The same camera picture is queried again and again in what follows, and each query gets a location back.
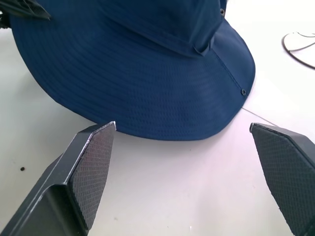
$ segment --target hat crown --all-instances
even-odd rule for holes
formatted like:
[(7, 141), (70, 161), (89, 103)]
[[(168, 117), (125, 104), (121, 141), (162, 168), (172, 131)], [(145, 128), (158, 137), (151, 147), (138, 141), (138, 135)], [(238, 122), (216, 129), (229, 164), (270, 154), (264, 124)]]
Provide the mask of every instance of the hat crown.
[(100, 0), (105, 14), (185, 56), (204, 56), (219, 28), (220, 0)]

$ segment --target hat band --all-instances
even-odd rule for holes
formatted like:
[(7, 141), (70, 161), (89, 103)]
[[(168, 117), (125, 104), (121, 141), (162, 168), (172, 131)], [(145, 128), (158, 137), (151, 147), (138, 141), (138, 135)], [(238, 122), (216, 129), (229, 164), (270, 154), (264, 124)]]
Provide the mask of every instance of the hat band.
[(139, 34), (164, 48), (190, 58), (206, 56), (214, 43), (214, 33), (220, 27), (223, 20), (222, 18), (219, 24), (215, 27), (215, 30), (210, 34), (213, 36), (208, 40), (208, 45), (200, 50), (195, 45), (189, 44), (188, 42), (165, 32), (163, 29), (144, 21), (136, 15), (130, 14), (126, 9), (120, 8), (114, 4), (107, 4), (106, 7), (102, 7), (102, 12), (113, 22), (130, 31)]

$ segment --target white table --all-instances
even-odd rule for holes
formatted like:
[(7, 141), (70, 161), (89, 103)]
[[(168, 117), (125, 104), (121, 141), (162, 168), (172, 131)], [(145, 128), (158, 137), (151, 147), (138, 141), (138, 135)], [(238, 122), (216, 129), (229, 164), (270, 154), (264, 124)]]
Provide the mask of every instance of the white table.
[[(268, 120), (314, 140), (314, 129), (307, 122), (315, 119), (311, 113), (300, 112), (299, 102), (291, 101), (290, 90), (274, 79), (269, 71), (271, 62), (265, 65), (265, 50), (257, 42), (260, 37), (246, 34), (255, 28), (248, 17), (260, 17), (256, 21), (262, 32), (273, 25), (271, 11), (277, 4), (261, 1), (257, 7), (252, 2), (231, 0), (227, 11), (257, 64), (245, 110), (221, 133), (198, 142), (161, 142), (116, 133), (107, 184), (89, 236), (292, 235), (266, 185), (249, 126)], [(258, 14), (262, 5), (266, 10)], [(284, 16), (278, 25), (285, 25), (287, 19), (289, 16)], [(282, 32), (273, 42), (280, 44), (281, 37)], [(45, 168), (75, 133), (93, 123), (61, 107), (41, 90), (20, 58), (9, 30), (0, 31), (0, 45), (2, 230)], [(286, 63), (290, 66), (282, 66), (289, 70), (295, 62)]]

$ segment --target bucket hat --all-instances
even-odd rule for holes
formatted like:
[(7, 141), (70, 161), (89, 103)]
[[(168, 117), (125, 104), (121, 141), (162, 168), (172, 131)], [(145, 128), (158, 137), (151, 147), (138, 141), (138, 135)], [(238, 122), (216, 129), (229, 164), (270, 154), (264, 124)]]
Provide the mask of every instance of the bucket hat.
[(133, 136), (201, 140), (224, 129), (255, 64), (226, 0), (38, 0), (50, 20), (10, 15), (19, 52), (57, 103)]

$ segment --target textured gripper pad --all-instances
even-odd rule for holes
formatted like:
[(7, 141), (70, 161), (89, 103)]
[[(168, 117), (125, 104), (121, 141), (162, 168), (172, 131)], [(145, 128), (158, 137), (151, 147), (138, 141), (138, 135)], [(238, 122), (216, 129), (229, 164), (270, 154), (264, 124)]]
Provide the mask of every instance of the textured gripper pad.
[(88, 230), (93, 225), (105, 188), (114, 131), (115, 125), (112, 124), (92, 136), (70, 180)]
[(260, 125), (252, 125), (251, 132), (267, 185), (291, 231), (296, 236), (313, 236), (314, 164), (289, 136)]

